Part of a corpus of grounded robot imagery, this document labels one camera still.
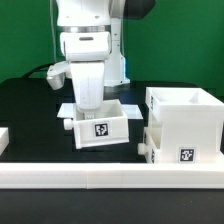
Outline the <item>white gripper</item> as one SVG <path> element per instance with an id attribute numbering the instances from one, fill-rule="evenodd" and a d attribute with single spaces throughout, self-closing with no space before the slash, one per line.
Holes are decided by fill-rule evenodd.
<path id="1" fill-rule="evenodd" d="M 104 70 L 103 61 L 70 64 L 75 101 L 80 112 L 96 111 L 101 107 Z"/>

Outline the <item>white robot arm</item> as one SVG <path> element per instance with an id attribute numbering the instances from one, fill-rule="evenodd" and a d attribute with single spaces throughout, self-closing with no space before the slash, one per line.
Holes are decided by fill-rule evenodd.
<path id="1" fill-rule="evenodd" d="M 129 82 L 122 22 L 144 18 L 156 0 L 56 0 L 56 4 L 65 60 L 49 67 L 47 81 L 57 90 L 70 78 L 78 110 L 91 116 L 101 107 L 106 87 Z"/>

